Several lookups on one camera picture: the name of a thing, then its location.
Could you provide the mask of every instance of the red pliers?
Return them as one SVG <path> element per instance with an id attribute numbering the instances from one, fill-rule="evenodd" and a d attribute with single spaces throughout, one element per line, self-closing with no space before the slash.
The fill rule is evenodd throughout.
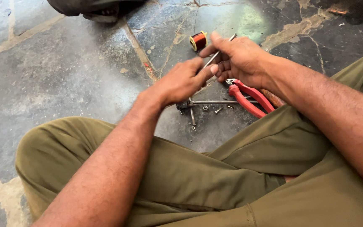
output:
<path id="1" fill-rule="evenodd" d="M 275 110 L 274 107 L 271 105 L 271 103 L 267 100 L 267 98 L 261 94 L 258 90 L 254 88 L 250 88 L 246 85 L 244 85 L 240 80 L 236 79 L 226 79 L 225 82 L 229 84 L 229 95 L 235 96 L 238 103 L 243 106 L 243 108 L 249 113 L 253 114 L 254 116 L 258 118 L 264 117 L 266 114 L 261 111 L 259 108 L 255 107 L 253 104 L 251 104 L 245 97 L 242 95 L 240 91 L 243 91 L 244 93 L 250 95 L 255 100 L 259 102 L 259 104 L 264 107 L 265 111 L 270 113 L 271 111 Z"/>

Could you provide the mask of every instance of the forearm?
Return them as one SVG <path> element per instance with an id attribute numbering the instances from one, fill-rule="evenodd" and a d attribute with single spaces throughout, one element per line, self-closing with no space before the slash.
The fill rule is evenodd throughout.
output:
<path id="1" fill-rule="evenodd" d="M 363 177 L 363 93 L 279 59 L 274 91 L 308 117 Z"/>
<path id="2" fill-rule="evenodd" d="M 121 226 L 128 216 L 162 111 L 140 94 L 34 226 Z"/>

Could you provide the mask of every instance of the hand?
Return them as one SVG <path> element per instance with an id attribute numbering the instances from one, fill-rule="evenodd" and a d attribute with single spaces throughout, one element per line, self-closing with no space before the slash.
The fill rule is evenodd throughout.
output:
<path id="1" fill-rule="evenodd" d="M 202 69 L 204 61 L 200 57 L 177 63 L 163 78 L 149 87 L 144 93 L 158 97 L 162 107 L 182 102 L 206 85 L 206 81 L 219 70 L 218 65 Z"/>
<path id="2" fill-rule="evenodd" d="M 232 41 L 221 38 L 217 32 L 210 36 L 212 44 L 200 52 L 200 57 L 208 57 L 218 50 L 222 52 L 215 59 L 219 71 L 218 81 L 236 78 L 245 85 L 254 88 L 267 88 L 270 78 L 266 71 L 274 56 L 262 50 L 247 37 L 237 37 Z"/>

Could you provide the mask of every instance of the bolt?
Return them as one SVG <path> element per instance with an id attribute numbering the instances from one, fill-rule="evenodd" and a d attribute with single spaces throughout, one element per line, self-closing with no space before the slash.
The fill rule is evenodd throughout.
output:
<path id="1" fill-rule="evenodd" d="M 221 109 L 223 109 L 223 108 L 224 108 L 224 107 L 222 107 L 222 106 L 221 106 L 218 110 L 215 110 L 215 111 L 214 111 L 214 112 L 215 112 L 215 114 L 218 114 L 218 112 L 219 112 L 219 111 L 221 111 Z"/>

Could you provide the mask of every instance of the copper wire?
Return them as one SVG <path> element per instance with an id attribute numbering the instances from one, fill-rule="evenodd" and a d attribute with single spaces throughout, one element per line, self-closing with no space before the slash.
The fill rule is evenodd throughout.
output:
<path id="1" fill-rule="evenodd" d="M 191 47 L 195 50 L 201 50 L 207 44 L 206 32 L 201 31 L 193 36 L 190 36 Z"/>

